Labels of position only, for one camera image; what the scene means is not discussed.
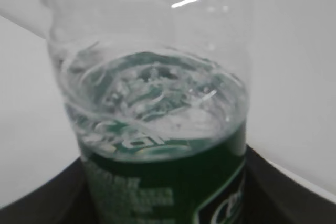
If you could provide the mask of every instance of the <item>bottle label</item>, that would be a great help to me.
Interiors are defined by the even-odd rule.
[[[229,181],[198,207],[194,223],[237,223],[242,215],[244,184],[245,171],[242,165]]]

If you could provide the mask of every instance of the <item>water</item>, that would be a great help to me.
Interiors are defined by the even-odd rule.
[[[223,141],[245,119],[244,85],[213,62],[149,51],[106,60],[112,53],[88,48],[61,75],[84,158],[191,156]]]

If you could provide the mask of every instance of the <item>black surface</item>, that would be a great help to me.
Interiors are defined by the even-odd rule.
[[[247,152],[245,224],[334,224],[336,205]],[[98,224],[79,160],[20,201],[0,210],[1,224]]]

